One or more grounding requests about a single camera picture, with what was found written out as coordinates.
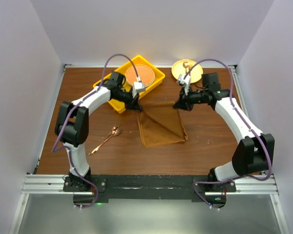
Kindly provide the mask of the brown cloth napkin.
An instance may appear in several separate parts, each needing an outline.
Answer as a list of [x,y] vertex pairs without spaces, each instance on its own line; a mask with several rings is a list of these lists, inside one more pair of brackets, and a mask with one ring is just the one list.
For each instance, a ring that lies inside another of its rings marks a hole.
[[188,135],[173,102],[147,104],[137,117],[144,148],[185,142]]

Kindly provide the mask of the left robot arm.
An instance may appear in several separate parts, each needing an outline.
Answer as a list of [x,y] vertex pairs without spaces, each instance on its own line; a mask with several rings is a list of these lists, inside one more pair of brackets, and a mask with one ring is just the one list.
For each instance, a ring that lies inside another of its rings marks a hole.
[[57,139],[51,152],[63,148],[66,150],[70,164],[69,179],[80,191],[94,188],[84,148],[89,134],[89,116],[112,99],[124,103],[128,110],[141,111],[139,94],[146,88],[138,73],[135,72],[134,75],[134,84],[129,91],[122,89],[125,76],[112,72],[109,78],[101,79],[99,84],[83,97],[60,104],[55,125]]

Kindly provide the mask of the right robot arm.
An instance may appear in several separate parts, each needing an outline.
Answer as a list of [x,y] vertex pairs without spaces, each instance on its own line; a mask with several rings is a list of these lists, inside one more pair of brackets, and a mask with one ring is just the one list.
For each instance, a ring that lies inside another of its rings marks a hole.
[[202,81],[203,89],[194,91],[189,76],[180,75],[177,83],[182,88],[173,108],[191,111],[195,104],[209,105],[226,122],[238,143],[231,161],[212,168],[204,186],[217,192],[225,183],[253,173],[267,171],[266,177],[270,177],[274,137],[255,127],[238,106],[232,91],[221,88],[217,73],[203,74]]

